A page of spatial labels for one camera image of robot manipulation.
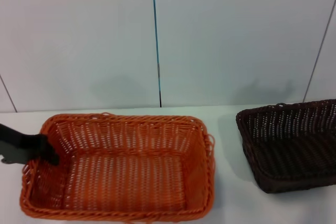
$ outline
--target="white table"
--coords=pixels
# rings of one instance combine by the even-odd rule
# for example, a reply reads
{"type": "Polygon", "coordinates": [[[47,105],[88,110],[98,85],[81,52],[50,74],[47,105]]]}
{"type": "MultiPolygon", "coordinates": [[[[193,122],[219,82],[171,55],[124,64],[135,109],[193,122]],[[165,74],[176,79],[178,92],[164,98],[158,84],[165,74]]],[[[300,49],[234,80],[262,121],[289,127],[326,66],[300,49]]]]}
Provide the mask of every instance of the white table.
{"type": "MultiPolygon", "coordinates": [[[[336,223],[336,186],[277,195],[265,194],[257,187],[241,148],[240,133],[235,121],[235,116],[239,111],[257,106],[260,105],[82,110],[66,113],[192,115],[203,120],[208,132],[216,139],[215,203],[206,217],[188,223],[336,223]]],[[[0,123],[23,133],[36,134],[49,117],[58,113],[64,113],[64,111],[4,113],[0,114],[0,123]]],[[[21,170],[22,165],[0,163],[0,223],[66,223],[66,221],[34,219],[21,212],[19,207],[22,187],[21,170]]],[[[91,224],[96,222],[73,221],[69,223],[91,224]]]]}

